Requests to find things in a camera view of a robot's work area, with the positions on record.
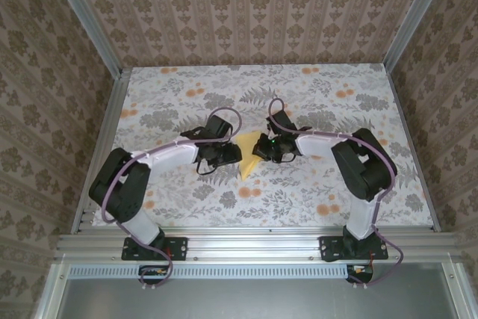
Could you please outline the aluminium frame post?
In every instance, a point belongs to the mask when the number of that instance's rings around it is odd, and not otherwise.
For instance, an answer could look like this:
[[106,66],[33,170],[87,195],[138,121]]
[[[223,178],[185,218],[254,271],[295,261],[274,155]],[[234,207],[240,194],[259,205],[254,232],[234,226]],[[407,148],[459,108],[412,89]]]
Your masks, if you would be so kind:
[[397,65],[400,56],[409,44],[431,3],[432,0],[413,0],[403,23],[384,58],[383,64],[387,73],[391,74],[394,67]]
[[88,37],[95,46],[104,65],[108,68],[113,81],[117,81],[121,76],[123,66],[110,45],[106,32],[102,30],[93,11],[93,7],[88,4],[87,0],[67,1],[74,10],[84,30],[87,32]]

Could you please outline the short aluminium frame bar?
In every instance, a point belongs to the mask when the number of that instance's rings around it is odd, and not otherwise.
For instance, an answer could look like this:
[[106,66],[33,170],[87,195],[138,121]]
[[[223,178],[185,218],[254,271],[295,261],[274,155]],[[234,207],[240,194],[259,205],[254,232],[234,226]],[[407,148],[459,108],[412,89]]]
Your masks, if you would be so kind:
[[50,267],[34,319],[57,319],[70,267],[70,264],[53,264]]
[[447,288],[458,319],[472,319],[471,309],[465,291],[464,274],[460,263],[444,261],[441,263]]

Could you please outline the floral patterned table cover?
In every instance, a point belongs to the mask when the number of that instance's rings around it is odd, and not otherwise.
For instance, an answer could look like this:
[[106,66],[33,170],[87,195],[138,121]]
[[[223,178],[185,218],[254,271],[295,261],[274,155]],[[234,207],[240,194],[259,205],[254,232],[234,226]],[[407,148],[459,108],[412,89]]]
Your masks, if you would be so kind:
[[[148,149],[219,115],[246,134],[269,110],[298,127],[368,128],[397,165],[378,226],[432,226],[406,134],[381,64],[144,67],[131,72],[114,145]],[[151,180],[143,208],[163,227],[343,226],[353,197],[330,158],[261,162],[242,180],[235,164],[212,174],[193,165]]]

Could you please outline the wide aluminium frame rail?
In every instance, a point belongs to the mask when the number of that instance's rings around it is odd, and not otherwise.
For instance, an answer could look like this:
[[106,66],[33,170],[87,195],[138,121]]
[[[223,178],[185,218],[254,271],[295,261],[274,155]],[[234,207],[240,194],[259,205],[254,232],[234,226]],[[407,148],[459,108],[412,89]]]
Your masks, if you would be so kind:
[[[459,251],[448,233],[427,229],[404,232],[381,231],[391,243],[404,253],[405,263],[458,261]],[[225,232],[179,232],[188,238],[187,263],[205,264],[258,264],[320,263],[322,245],[317,230]],[[116,264],[121,260],[124,235],[117,231],[99,234],[81,233],[60,238],[54,261],[85,264]]]

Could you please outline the small black electronics board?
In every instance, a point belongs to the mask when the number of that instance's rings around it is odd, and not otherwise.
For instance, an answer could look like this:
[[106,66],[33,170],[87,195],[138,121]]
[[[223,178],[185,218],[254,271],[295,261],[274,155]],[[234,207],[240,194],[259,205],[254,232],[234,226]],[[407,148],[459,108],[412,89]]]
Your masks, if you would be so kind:
[[348,264],[346,280],[352,284],[367,284],[373,278],[372,264]]
[[168,272],[168,265],[139,266],[138,280],[142,285],[157,286],[167,277]]

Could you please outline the grey metal panel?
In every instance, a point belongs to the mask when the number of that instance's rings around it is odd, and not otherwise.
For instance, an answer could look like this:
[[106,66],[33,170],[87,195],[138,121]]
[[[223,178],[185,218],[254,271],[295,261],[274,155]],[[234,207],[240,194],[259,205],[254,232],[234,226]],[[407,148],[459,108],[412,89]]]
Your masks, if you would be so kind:
[[130,279],[72,280],[58,319],[457,319],[435,275],[375,287],[326,279],[177,279],[143,289]]

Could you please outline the yellow cloth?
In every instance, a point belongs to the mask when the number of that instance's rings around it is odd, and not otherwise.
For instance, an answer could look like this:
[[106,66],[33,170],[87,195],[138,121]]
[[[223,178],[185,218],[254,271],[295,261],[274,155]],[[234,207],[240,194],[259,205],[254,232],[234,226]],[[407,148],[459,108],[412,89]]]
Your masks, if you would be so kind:
[[242,160],[239,162],[240,175],[243,181],[251,174],[261,158],[254,155],[253,149],[261,136],[260,131],[253,131],[246,134],[239,134],[235,138],[235,143],[241,150]]

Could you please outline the aluminium table side rail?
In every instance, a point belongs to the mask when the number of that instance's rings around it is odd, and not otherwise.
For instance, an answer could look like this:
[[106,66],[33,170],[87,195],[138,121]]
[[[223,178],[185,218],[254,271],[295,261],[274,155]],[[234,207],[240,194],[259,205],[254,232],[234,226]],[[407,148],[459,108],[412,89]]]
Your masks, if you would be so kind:
[[424,178],[422,168],[420,166],[419,158],[418,158],[418,155],[416,153],[415,145],[413,144],[413,140],[412,140],[412,136],[411,136],[410,131],[409,131],[408,124],[406,122],[406,116],[405,116],[405,114],[403,112],[403,109],[402,109],[402,106],[400,104],[400,99],[399,99],[399,96],[397,94],[397,90],[394,86],[394,82],[393,82],[393,79],[391,77],[390,72],[386,70],[385,74],[387,75],[388,83],[389,83],[389,86],[391,88],[391,92],[393,93],[394,101],[395,101],[395,104],[397,106],[397,110],[398,110],[399,115],[400,115],[400,120],[401,120],[401,123],[402,123],[402,126],[403,126],[403,130],[406,134],[407,143],[408,143],[409,149],[410,149],[411,154],[412,154],[412,158],[413,158],[414,163],[415,163],[415,168],[418,172],[418,177],[420,179],[420,185],[422,187],[423,195],[425,197],[427,207],[429,209],[430,217],[432,219],[432,229],[433,229],[434,232],[441,232],[442,228],[441,228],[441,225],[439,223],[438,216],[437,216],[432,198],[430,196],[429,188],[426,184],[426,180]]
[[89,196],[89,189],[96,175],[102,168],[106,158],[112,150],[120,114],[126,98],[128,84],[131,78],[132,68],[122,70],[120,77],[114,81],[108,106],[96,141],[93,157],[84,181],[78,208],[72,222],[71,234],[77,235],[80,232],[82,223],[86,221],[90,225],[94,218],[97,204]]

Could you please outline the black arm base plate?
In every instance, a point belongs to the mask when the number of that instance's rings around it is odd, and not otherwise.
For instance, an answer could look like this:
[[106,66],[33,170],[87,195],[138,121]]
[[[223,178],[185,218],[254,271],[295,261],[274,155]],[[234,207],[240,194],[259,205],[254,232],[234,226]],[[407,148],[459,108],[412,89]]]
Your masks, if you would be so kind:
[[375,235],[358,241],[354,237],[323,236],[319,238],[320,256],[323,261],[337,260],[386,260],[388,249],[384,241]]
[[[149,246],[160,249],[173,261],[184,261],[187,256],[188,238],[164,237],[154,240]],[[134,239],[126,238],[123,243],[121,259],[123,261],[159,261],[164,260],[164,257],[140,246]]]

